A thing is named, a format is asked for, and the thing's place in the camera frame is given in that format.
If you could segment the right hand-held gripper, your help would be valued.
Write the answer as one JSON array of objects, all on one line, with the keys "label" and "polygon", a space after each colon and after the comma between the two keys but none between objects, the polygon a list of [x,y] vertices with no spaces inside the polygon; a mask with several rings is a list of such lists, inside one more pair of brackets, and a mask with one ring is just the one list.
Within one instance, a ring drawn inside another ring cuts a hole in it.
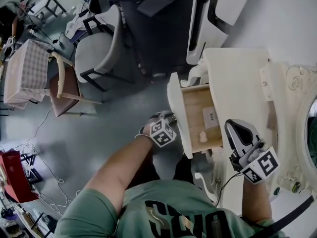
[{"label": "right hand-held gripper", "polygon": [[233,169],[252,184],[267,180],[279,167],[273,147],[267,147],[256,128],[244,120],[228,119],[225,132],[233,150],[229,157]]}]

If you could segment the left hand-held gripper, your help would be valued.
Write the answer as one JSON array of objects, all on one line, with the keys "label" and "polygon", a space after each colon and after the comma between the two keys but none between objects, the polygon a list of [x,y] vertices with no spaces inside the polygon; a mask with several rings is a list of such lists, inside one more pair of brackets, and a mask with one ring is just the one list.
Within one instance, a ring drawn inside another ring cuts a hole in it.
[{"label": "left hand-held gripper", "polygon": [[158,114],[158,120],[150,124],[150,138],[162,148],[176,138],[173,130],[177,126],[177,118],[172,111],[162,111]]}]

